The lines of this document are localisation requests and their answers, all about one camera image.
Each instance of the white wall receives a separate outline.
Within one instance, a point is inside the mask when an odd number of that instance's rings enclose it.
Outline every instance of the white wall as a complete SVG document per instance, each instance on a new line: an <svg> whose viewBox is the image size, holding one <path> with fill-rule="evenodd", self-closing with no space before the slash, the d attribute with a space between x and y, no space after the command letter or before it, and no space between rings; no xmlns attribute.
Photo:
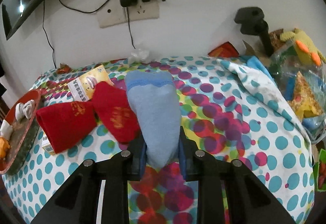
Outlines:
<svg viewBox="0 0 326 224"><path fill-rule="evenodd" d="M93 10L105 0L63 0L71 7ZM263 9L270 31L301 28L326 53L326 8L322 0L167 0L160 3L160 18L131 23L135 45L157 56L204 55L213 47L242 38L233 22L240 7ZM24 94L37 77L53 68L52 51L42 31L41 4L19 30L6 41L0 23L0 56L8 89L9 106ZM100 29L96 15L80 14L46 0L45 28L55 48L57 64L79 67L99 61L125 58L133 49L127 24Z"/></svg>

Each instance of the power outlet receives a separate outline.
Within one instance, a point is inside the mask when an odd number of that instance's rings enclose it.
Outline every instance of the power outlet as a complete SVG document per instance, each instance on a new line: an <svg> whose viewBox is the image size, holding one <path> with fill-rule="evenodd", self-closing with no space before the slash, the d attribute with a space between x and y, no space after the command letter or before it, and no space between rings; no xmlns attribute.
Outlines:
<svg viewBox="0 0 326 224"><path fill-rule="evenodd" d="M137 5L128 7L128 11L130 21L159 18L159 2L157 0L150 0L150 2L138 0ZM100 28L128 21L127 11L120 5L120 0L109 1L96 15Z"/></svg>

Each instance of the light blue sock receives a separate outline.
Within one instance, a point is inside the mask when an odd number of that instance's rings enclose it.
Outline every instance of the light blue sock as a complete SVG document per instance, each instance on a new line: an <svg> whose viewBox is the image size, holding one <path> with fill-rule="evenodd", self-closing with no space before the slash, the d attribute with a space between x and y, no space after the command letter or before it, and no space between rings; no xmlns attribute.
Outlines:
<svg viewBox="0 0 326 224"><path fill-rule="evenodd" d="M128 72L127 97L147 144L148 163L162 168L176 155L181 113L172 75L168 72Z"/></svg>

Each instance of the silver bolt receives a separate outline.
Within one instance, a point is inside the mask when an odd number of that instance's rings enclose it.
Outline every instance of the silver bolt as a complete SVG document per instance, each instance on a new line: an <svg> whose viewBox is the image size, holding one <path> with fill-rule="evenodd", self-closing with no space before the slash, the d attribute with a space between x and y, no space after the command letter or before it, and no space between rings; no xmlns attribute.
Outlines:
<svg viewBox="0 0 326 224"><path fill-rule="evenodd" d="M128 157L130 155L130 151L128 151L128 150L123 150L122 152L121 152L121 156L122 157Z"/></svg>
<svg viewBox="0 0 326 224"><path fill-rule="evenodd" d="M91 159L87 159L87 160L84 160L84 166L88 167L88 166L91 166L93 164L93 161Z"/></svg>
<svg viewBox="0 0 326 224"><path fill-rule="evenodd" d="M236 167L240 167L242 165L242 162L240 160L233 160L232 163Z"/></svg>
<svg viewBox="0 0 326 224"><path fill-rule="evenodd" d="M205 152L202 151L202 150L196 150L195 154L196 154L196 156L198 156L198 157L203 157L203 156L205 155Z"/></svg>

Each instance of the tablecloth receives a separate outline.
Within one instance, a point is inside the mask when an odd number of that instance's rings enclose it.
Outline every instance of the tablecloth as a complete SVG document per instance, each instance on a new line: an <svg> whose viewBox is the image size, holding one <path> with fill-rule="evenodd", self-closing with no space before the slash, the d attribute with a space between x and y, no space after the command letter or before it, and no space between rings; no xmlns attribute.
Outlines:
<svg viewBox="0 0 326 224"><path fill-rule="evenodd" d="M239 63L188 56L150 64L129 65L123 59L103 65L121 89L126 88L124 76L130 70L169 71L187 137L217 159L242 160L294 220L303 223L314 200L310 141L286 101L271 98L273 93L258 80L257 73ZM59 75L53 69L41 75L32 88L41 89L45 105L72 101L66 84L96 66ZM127 147L117 143L101 121L79 144L55 156L41 148L42 136L40 128L19 172L3 175L6 189L27 223L82 161L102 161ZM196 223L197 193L198 183L185 183L176 162L160 171L147 166L140 182L128 183L130 223Z"/></svg>

